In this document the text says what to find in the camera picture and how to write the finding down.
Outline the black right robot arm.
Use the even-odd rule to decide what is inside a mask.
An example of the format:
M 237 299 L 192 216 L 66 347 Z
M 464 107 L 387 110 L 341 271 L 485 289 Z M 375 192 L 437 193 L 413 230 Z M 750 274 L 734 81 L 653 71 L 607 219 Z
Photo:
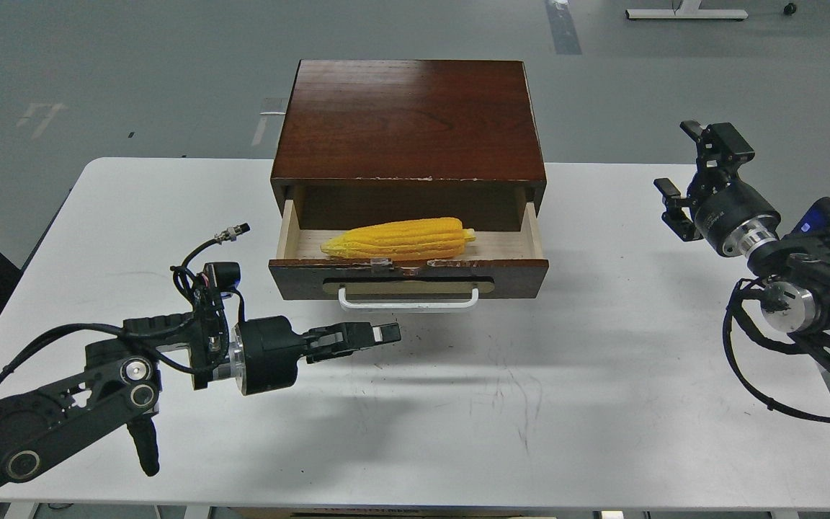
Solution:
M 780 403 L 744 377 L 731 333 L 738 325 L 755 345 L 785 355 L 809 355 L 830 374 L 830 198 L 819 198 L 793 230 L 779 234 L 781 217 L 740 178 L 754 158 L 731 123 L 679 126 L 695 142 L 696 172 L 682 193 L 668 178 L 654 181 L 665 210 L 662 220 L 684 242 L 704 239 L 722 257 L 744 257 L 752 279 L 733 287 L 723 319 L 729 368 L 769 410 L 830 424 L 830 417 Z

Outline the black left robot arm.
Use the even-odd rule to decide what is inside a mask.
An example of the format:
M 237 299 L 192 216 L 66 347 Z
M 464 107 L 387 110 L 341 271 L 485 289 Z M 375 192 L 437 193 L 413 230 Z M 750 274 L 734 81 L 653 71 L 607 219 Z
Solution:
M 43 475 L 118 428 L 132 440 L 147 476 L 159 470 L 157 430 L 162 365 L 188 374 L 195 390 L 232 378 L 247 396 L 293 386 L 299 362 L 348 357 L 401 341 L 396 323 L 340 322 L 294 332 L 286 316 L 228 324 L 224 300 L 239 296 L 235 262 L 187 266 L 172 279 L 191 309 L 182 314 L 62 325 L 37 336 L 0 372 L 0 385 L 45 346 L 76 332 L 105 333 L 88 344 L 82 372 L 0 399 L 0 487 Z

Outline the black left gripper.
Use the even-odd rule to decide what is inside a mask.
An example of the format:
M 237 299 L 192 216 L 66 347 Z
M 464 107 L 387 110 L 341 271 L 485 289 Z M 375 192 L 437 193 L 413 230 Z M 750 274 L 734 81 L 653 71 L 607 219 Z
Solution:
M 401 325 L 375 326 L 366 321 L 316 327 L 302 337 L 286 316 L 250 319 L 235 325 L 233 332 L 231 367 L 244 396 L 293 386 L 301 357 L 313 364 L 401 341 Z

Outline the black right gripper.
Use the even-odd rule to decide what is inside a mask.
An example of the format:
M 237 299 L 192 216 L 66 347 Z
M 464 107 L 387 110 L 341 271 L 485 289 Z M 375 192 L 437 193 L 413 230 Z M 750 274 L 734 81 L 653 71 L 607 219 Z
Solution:
M 684 242 L 708 241 L 721 257 L 750 257 L 758 247 L 780 240 L 780 214 L 757 190 L 742 181 L 738 169 L 757 154 L 731 123 L 701 125 L 685 120 L 679 127 L 696 145 L 696 173 L 682 196 L 669 178 L 653 184 L 662 196 L 661 219 Z M 690 208 L 692 220 L 684 209 Z

